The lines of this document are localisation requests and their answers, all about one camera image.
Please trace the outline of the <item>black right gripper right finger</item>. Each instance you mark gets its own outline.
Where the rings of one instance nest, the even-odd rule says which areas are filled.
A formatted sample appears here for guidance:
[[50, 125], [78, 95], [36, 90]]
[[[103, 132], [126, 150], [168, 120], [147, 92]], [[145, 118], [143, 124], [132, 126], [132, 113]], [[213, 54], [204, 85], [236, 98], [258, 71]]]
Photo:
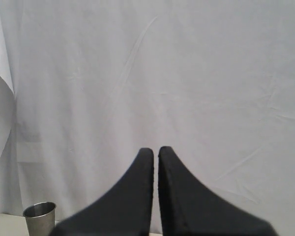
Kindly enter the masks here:
[[234, 206], [203, 185], [171, 147], [161, 147], [158, 157], [163, 235], [277, 235], [270, 223]]

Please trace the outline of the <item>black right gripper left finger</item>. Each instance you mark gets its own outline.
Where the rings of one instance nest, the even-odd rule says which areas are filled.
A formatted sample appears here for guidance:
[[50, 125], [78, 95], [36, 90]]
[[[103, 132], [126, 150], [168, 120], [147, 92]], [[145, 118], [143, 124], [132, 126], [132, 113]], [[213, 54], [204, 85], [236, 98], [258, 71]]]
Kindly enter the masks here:
[[52, 236], [147, 236], [152, 201], [154, 155], [141, 148], [121, 179], [101, 198], [56, 224]]

